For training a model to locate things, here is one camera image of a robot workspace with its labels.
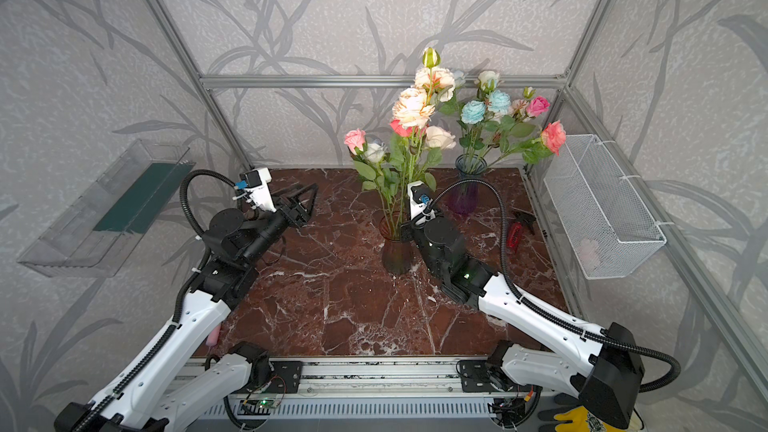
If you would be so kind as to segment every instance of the brown glass vase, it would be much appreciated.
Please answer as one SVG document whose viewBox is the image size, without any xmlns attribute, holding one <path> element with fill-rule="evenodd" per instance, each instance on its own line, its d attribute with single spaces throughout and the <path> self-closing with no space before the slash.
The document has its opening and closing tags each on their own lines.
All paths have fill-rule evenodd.
<svg viewBox="0 0 768 432">
<path fill-rule="evenodd" d="M 384 239 L 384 246 L 382 247 L 384 270 L 392 275 L 404 275 L 410 272 L 413 266 L 411 242 L 403 242 L 398 233 L 392 233 L 389 230 L 386 217 L 379 222 L 379 233 Z"/>
</svg>

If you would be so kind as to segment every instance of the rose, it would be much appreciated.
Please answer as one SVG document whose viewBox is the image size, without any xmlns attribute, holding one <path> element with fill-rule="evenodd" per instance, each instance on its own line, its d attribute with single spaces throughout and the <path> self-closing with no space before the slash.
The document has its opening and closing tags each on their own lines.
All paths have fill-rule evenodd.
<svg viewBox="0 0 768 432">
<path fill-rule="evenodd" d="M 542 96 L 538 96 L 531 101 L 526 111 L 531 117 L 538 117 L 549 109 L 549 102 Z"/>
<path fill-rule="evenodd" d="M 427 92 L 410 87 L 400 92 L 400 99 L 392 107 L 392 116 L 403 127 L 424 127 L 435 112 L 435 106 L 427 104 Z"/>
<path fill-rule="evenodd" d="M 464 72 L 461 72 L 460 70 L 453 71 L 453 83 L 456 85 L 456 89 L 459 87 L 464 87 L 466 81 L 467 78 Z"/>
<path fill-rule="evenodd" d="M 427 147 L 439 147 L 440 149 L 453 149 L 456 147 L 456 136 L 442 127 L 427 127 Z"/>
<path fill-rule="evenodd" d="M 475 79 L 475 83 L 480 84 L 480 88 L 486 91 L 491 91 L 499 84 L 499 77 L 501 75 L 493 70 L 484 70 L 480 72 L 480 75 Z"/>
<path fill-rule="evenodd" d="M 411 132 L 413 132 L 413 130 L 415 129 L 415 127 L 403 127 L 398 119 L 392 120 L 389 123 L 389 126 L 400 137 L 409 137 L 411 135 Z"/>
<path fill-rule="evenodd" d="M 506 92 L 494 90 L 485 98 L 485 104 L 488 105 L 488 110 L 491 112 L 498 112 L 502 115 L 506 115 L 509 112 L 509 106 L 512 104 L 512 101 L 509 99 L 509 94 Z"/>
<path fill-rule="evenodd" d="M 362 153 L 363 158 L 371 164 L 378 164 L 384 158 L 385 148 L 381 144 L 370 142 L 368 149 Z"/>
<path fill-rule="evenodd" d="M 442 67 L 433 67 L 431 69 L 422 67 L 416 72 L 413 86 L 417 89 L 440 90 L 438 99 L 441 102 L 446 102 L 453 97 L 456 82 L 454 81 L 453 74 L 448 69 L 443 69 Z"/>
<path fill-rule="evenodd" d="M 462 122 L 465 124 L 476 124 L 485 116 L 485 103 L 477 100 L 470 100 L 462 108 Z"/>
<path fill-rule="evenodd" d="M 542 143 L 547 149 L 552 150 L 556 156 L 560 155 L 560 147 L 565 144 L 565 130 L 560 121 L 552 122 L 546 129 L 542 130 Z"/>
<path fill-rule="evenodd" d="M 350 130 L 344 136 L 344 143 L 350 148 L 350 152 L 356 156 L 359 152 L 355 152 L 355 149 L 362 151 L 366 143 L 366 131 L 360 129 Z"/>
<path fill-rule="evenodd" d="M 525 115 L 525 107 L 528 107 L 528 101 L 517 99 L 512 101 L 512 113 L 517 113 L 520 115 Z"/>
<path fill-rule="evenodd" d="M 437 67 L 440 65 L 440 54 L 435 49 L 427 47 L 422 55 L 422 63 L 425 67 Z"/>
</svg>

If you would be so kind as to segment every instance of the yellow glove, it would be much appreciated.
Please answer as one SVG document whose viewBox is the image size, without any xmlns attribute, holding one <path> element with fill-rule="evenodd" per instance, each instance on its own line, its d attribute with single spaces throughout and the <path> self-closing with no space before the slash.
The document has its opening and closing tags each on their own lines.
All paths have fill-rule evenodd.
<svg viewBox="0 0 768 432">
<path fill-rule="evenodd" d="M 557 432 L 621 432 L 622 430 L 635 432 L 641 430 L 643 427 L 642 421 L 634 412 L 632 413 L 632 418 L 629 422 L 629 428 L 617 429 L 616 427 L 611 427 L 608 424 L 603 423 L 584 407 L 569 410 L 565 414 L 557 414 L 554 416 L 554 419 L 560 420 L 561 422 L 570 420 L 567 424 L 558 424 L 555 426 L 554 429 Z"/>
</svg>

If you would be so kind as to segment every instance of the flower vase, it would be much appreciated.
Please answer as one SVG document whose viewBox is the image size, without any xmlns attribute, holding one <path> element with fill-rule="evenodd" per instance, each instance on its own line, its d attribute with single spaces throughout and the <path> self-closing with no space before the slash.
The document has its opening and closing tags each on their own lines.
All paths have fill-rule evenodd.
<svg viewBox="0 0 768 432">
<path fill-rule="evenodd" d="M 481 178 L 488 170 L 485 159 L 479 157 L 467 158 L 461 156 L 456 159 L 458 178 Z M 467 216 L 475 211 L 478 206 L 480 188 L 479 184 L 469 183 L 456 186 L 448 192 L 448 208 L 461 216 Z"/>
<path fill-rule="evenodd" d="M 413 247 L 410 241 L 400 240 L 399 233 L 389 231 L 386 217 L 379 223 L 379 233 L 384 239 L 382 247 L 382 265 L 392 275 L 404 275 L 411 271 L 413 266 Z"/>
</svg>

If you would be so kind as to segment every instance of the brown marble surface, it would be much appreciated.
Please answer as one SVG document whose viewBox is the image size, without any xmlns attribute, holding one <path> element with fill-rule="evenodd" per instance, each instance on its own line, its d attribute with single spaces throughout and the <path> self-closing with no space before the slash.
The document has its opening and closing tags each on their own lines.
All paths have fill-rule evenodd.
<svg viewBox="0 0 768 432">
<path fill-rule="evenodd" d="M 414 247 L 418 269 L 394 278 L 380 263 L 384 243 L 376 218 L 376 191 L 360 192 L 351 169 L 273 169 L 270 188 L 294 182 L 320 186 L 312 223 L 289 229 L 287 250 L 264 267 L 246 300 L 222 324 L 219 343 L 202 345 L 197 356 L 226 353 L 250 341 L 273 356 L 297 355 L 482 355 L 501 339 L 538 348 L 523 332 L 484 313 L 452 302 L 438 289 Z M 438 190 L 456 180 L 456 170 L 433 171 Z M 486 179 L 500 191 L 508 209 L 532 207 L 517 169 L 490 171 Z M 498 266 L 498 206 L 481 187 L 480 205 L 468 218 L 446 210 L 467 239 L 468 251 Z M 516 283 L 566 310 L 560 286 L 538 227 L 526 232 L 510 255 Z M 266 260 L 277 254 L 268 252 Z"/>
</svg>

